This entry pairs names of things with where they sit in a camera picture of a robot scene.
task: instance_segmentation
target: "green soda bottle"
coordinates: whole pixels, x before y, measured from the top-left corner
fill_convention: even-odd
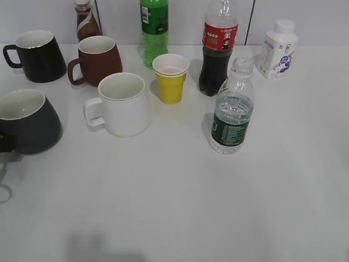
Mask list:
[[[141,21],[145,42],[144,65],[153,68],[153,60],[169,52],[169,0],[141,0]]]

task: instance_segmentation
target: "white table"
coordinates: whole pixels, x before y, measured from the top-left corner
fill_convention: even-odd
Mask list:
[[[215,97],[196,89],[201,47],[170,47],[191,62],[177,105],[156,97],[140,47],[119,50],[124,71],[150,86],[154,112],[129,139],[87,128],[82,105],[96,88],[67,76],[35,84],[0,59],[0,94],[41,90],[64,126],[45,153],[0,154],[13,190],[0,205],[1,262],[349,261],[349,47],[300,47],[285,78],[256,72],[234,156],[207,142]],[[62,51],[77,56],[75,45]],[[233,58],[258,51],[237,46]]]

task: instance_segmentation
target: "clear plastic bottle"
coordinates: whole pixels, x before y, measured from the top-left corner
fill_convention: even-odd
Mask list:
[[[217,94],[227,78],[238,24],[233,0],[212,0],[206,13],[203,65],[199,78],[199,89],[208,96]]]
[[[211,132],[211,147],[221,154],[234,154],[244,142],[254,108],[252,59],[234,60],[231,75],[219,89]]]

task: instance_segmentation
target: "plastic bottle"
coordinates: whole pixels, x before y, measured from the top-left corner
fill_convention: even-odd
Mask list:
[[[145,41],[144,65],[152,68],[155,58],[169,52],[169,0],[141,0],[140,3]]]
[[[266,79],[287,75],[298,41],[294,27],[291,20],[278,20],[274,30],[267,32],[257,64],[257,69]]]
[[[89,0],[75,0],[75,11],[77,13],[77,39],[79,41],[101,35]]]
[[[232,0],[213,0],[206,14],[203,34],[203,66],[199,89],[208,96],[217,94],[227,78],[228,63],[238,31],[236,5]]]
[[[211,147],[221,154],[234,154],[245,140],[254,108],[252,59],[234,60],[231,75],[219,89],[211,132]]]

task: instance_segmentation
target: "dark gray mug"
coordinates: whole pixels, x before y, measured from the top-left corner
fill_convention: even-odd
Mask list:
[[[8,50],[16,50],[21,62],[12,62]],[[10,67],[23,68],[26,77],[36,83],[55,81],[67,72],[56,38],[49,31],[36,30],[20,35],[14,45],[4,47],[3,55]]]
[[[61,135],[59,117],[40,91],[24,89],[0,98],[0,152],[40,153]]]

